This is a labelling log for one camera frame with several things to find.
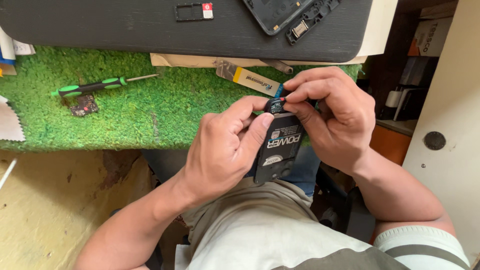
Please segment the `gray shirt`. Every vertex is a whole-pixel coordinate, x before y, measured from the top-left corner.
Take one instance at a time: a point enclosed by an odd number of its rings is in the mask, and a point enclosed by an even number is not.
[[[373,246],[318,223],[312,198],[284,181],[243,179],[222,197],[183,214],[191,245],[178,245],[183,269],[469,269],[451,234],[404,226]]]

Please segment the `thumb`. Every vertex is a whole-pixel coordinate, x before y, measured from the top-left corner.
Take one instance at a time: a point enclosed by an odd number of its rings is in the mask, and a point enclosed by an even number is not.
[[[287,102],[285,103],[283,108],[294,113],[298,117],[303,127],[310,136],[314,136],[314,134],[318,133],[319,130],[322,131],[322,133],[323,131],[327,130],[327,125],[323,118],[320,116],[320,113],[315,110],[315,108],[308,102]]]
[[[252,121],[237,149],[237,153],[240,155],[239,159],[242,160],[242,162],[250,162],[250,160],[253,162],[260,146],[262,146],[265,141],[268,128],[273,118],[271,113],[266,112],[260,114]]]

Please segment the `red sticker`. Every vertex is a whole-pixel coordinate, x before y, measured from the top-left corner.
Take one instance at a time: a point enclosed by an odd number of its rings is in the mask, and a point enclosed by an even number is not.
[[[202,4],[204,9],[204,19],[213,19],[212,3]]]
[[[204,8],[204,11],[212,10],[212,3],[202,4],[202,7]]]

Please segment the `green and black screwdriver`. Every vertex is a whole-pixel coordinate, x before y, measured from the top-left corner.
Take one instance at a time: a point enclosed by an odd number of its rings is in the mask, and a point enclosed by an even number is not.
[[[83,93],[93,92],[101,89],[112,89],[120,86],[125,86],[127,85],[127,82],[155,77],[158,75],[159,74],[152,74],[152,75],[147,75],[147,76],[142,76],[142,77],[137,77],[132,79],[126,79],[126,80],[125,80],[125,77],[110,78],[110,79],[103,80],[101,82],[96,82],[96,83],[87,84],[87,85],[65,86],[53,91],[52,96],[75,97]]]

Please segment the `green carpet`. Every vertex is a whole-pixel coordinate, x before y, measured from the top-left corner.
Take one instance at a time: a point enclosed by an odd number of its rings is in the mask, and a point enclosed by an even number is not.
[[[0,95],[20,118],[26,141],[0,140],[16,151],[187,148],[200,118],[222,112],[244,95],[263,95],[215,74],[213,68],[160,68],[159,77],[94,93],[98,112],[71,115],[56,88],[110,77],[154,74],[148,53],[35,46],[17,58],[17,76],[0,78]],[[356,79],[360,65],[341,66]],[[295,67],[295,73],[312,66]],[[278,82],[293,77],[271,67],[249,70]]]

